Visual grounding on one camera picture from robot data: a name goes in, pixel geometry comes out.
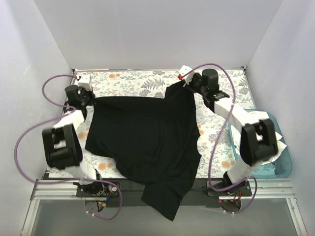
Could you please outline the black t shirt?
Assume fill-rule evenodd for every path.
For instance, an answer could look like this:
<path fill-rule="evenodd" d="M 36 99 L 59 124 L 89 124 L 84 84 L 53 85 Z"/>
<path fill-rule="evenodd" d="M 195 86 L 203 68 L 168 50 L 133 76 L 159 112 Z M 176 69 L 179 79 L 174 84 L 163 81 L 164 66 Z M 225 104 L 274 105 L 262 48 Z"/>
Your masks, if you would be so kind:
<path fill-rule="evenodd" d="M 98 97 L 85 149 L 113 158 L 145 186 L 142 201 L 172 221 L 197 174 L 199 136 L 194 94 L 180 81 L 164 98 Z"/>

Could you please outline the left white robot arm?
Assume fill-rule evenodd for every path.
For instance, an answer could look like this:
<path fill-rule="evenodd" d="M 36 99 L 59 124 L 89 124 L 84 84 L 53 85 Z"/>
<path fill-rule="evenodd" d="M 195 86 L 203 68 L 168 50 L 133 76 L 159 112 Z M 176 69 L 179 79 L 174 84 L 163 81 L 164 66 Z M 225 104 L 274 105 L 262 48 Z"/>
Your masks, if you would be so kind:
<path fill-rule="evenodd" d="M 64 90 L 67 96 L 63 105 L 65 117 L 52 128 L 42 131 L 46 162 L 50 168 L 77 178 L 74 185 L 98 197 L 104 193 L 105 185 L 99 181 L 100 173 L 84 160 L 76 133 L 77 128 L 85 122 L 87 107 L 94 104 L 95 95 L 89 84 L 70 85 Z"/>

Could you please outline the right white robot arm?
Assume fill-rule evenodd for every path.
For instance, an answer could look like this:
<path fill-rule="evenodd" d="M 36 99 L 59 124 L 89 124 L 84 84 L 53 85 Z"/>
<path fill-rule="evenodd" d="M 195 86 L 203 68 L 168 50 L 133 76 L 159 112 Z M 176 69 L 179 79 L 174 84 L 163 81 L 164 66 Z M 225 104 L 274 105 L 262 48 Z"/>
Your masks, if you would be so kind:
<path fill-rule="evenodd" d="M 274 123 L 268 119 L 257 119 L 235 104 L 236 97 L 230 97 L 220 90 L 219 76 L 214 69 L 194 70 L 181 76 L 184 85 L 202 96 L 204 104 L 214 114 L 225 119 L 240 132 L 240 159 L 224 173 L 221 185 L 210 185 L 216 192 L 234 195 L 241 189 L 259 165 L 278 154 Z"/>

